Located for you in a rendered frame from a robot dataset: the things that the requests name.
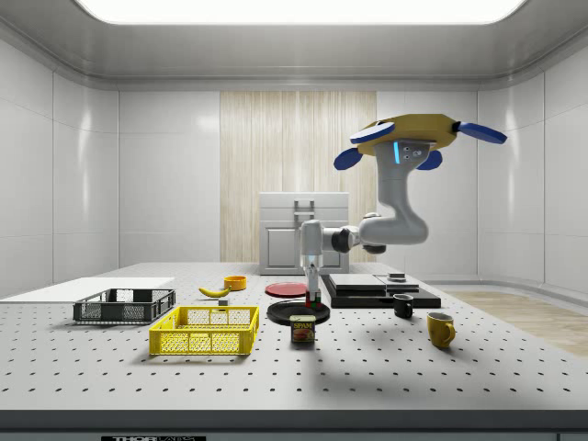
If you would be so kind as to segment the red plate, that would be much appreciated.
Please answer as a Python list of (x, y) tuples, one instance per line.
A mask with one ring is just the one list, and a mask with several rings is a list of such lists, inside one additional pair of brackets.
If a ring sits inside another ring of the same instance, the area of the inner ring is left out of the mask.
[(300, 282), (279, 282), (266, 286), (265, 293), (276, 298), (300, 298), (306, 295), (307, 285)]

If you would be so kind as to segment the black stove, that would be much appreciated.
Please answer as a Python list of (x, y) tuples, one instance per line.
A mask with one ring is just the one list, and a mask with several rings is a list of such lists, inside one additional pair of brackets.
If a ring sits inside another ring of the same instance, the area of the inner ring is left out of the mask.
[(409, 282), (404, 273), (322, 276), (333, 308), (392, 308), (394, 294), (413, 296), (414, 308), (440, 308), (441, 299)]

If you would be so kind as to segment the black plate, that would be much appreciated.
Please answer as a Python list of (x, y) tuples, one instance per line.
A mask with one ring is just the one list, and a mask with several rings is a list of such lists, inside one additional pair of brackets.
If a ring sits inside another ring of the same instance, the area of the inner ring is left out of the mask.
[(316, 308), (307, 307), (304, 301), (284, 300), (271, 304), (267, 308), (267, 317), (280, 325), (290, 326), (292, 315), (312, 315), (316, 323), (326, 322), (330, 318), (330, 309), (321, 304)]

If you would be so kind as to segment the white cabinet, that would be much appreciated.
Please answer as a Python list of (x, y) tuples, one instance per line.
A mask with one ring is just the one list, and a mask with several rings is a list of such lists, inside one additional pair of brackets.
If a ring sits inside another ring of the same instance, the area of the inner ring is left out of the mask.
[(317, 219), (325, 227), (348, 223), (346, 192), (261, 192), (259, 259), (262, 275), (303, 275), (300, 226)]

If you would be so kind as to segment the flat-sided can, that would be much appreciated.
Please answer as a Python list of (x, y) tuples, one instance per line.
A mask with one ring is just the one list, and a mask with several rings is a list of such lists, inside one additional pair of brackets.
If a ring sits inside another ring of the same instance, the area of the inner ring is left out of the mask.
[(314, 315), (291, 315), (289, 322), (292, 343), (311, 343), (315, 341), (316, 317)]

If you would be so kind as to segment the black mug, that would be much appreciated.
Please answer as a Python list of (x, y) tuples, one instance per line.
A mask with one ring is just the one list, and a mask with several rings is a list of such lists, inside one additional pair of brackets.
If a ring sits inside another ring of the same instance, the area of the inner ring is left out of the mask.
[(413, 296), (409, 294), (394, 294), (393, 307), (397, 317), (410, 319), (413, 317)]

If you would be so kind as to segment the yellow basket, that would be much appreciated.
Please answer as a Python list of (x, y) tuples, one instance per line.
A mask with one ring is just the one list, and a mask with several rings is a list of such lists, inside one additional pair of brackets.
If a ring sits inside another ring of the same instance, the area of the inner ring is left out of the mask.
[(152, 355), (249, 355), (257, 306), (178, 306), (149, 329)]

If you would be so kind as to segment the yellow mug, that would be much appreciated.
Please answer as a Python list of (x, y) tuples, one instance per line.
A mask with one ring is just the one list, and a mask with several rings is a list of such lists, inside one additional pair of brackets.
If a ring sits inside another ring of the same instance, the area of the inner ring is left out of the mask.
[(439, 348), (448, 348), (456, 336), (454, 319), (442, 312), (427, 314), (427, 328), (431, 343)]

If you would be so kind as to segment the drone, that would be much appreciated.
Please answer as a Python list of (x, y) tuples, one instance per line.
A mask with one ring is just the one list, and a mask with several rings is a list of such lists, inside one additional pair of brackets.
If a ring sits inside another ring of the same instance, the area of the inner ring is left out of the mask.
[(452, 143), (459, 132), (491, 143), (503, 144), (507, 140), (507, 136), (497, 130), (455, 121), (443, 114), (406, 114), (377, 120), (353, 134), (350, 141), (354, 147), (340, 153), (334, 159), (334, 167), (345, 170), (357, 164), (364, 155), (374, 156), (374, 146), (380, 142), (409, 139), (433, 143), (429, 157), (418, 166), (419, 170), (432, 170), (442, 163), (438, 150)]

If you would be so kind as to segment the dark grey basket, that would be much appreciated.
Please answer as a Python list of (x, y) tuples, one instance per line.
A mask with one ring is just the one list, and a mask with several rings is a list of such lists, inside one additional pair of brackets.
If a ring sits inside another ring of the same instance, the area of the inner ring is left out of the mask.
[(174, 305), (173, 289), (110, 288), (78, 300), (73, 319), (98, 324), (151, 323)]

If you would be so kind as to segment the white board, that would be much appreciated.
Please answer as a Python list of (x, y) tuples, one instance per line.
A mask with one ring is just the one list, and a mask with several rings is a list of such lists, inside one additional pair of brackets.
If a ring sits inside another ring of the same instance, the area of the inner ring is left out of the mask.
[(173, 280), (173, 277), (82, 277), (0, 302), (76, 302), (109, 288), (158, 288)]

